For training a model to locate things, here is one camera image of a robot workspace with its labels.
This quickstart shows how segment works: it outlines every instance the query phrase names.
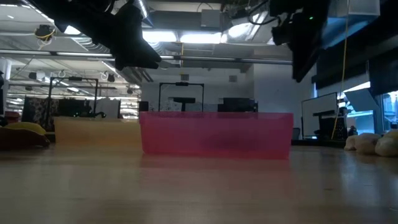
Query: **wooden table surface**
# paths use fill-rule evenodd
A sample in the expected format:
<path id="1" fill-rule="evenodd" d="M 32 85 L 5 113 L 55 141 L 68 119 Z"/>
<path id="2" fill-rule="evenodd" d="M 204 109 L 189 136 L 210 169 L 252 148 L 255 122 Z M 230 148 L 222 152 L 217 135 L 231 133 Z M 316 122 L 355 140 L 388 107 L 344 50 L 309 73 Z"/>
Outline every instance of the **wooden table surface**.
<path id="1" fill-rule="evenodd" d="M 398 159 L 293 147 L 289 161 L 118 148 L 0 152 L 0 223 L 398 223 Z"/>

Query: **translucent pink container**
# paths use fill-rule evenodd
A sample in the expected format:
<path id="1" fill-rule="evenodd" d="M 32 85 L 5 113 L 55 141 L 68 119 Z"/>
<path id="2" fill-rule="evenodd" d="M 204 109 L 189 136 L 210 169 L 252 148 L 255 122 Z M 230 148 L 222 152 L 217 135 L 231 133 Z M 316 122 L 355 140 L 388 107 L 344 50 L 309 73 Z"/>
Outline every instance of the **translucent pink container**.
<path id="1" fill-rule="evenodd" d="M 141 112 L 147 154 L 288 159 L 291 113 Z"/>

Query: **white board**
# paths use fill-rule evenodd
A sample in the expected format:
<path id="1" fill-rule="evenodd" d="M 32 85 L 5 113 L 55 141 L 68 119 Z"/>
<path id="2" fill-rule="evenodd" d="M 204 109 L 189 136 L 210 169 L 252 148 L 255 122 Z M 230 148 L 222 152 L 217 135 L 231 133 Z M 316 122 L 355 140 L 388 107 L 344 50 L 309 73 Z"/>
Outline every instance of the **white board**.
<path id="1" fill-rule="evenodd" d="M 303 101 L 303 135 L 314 136 L 314 131 L 319 130 L 319 119 L 317 116 L 313 116 L 314 113 L 333 110 L 336 114 L 337 109 L 337 93 Z"/>

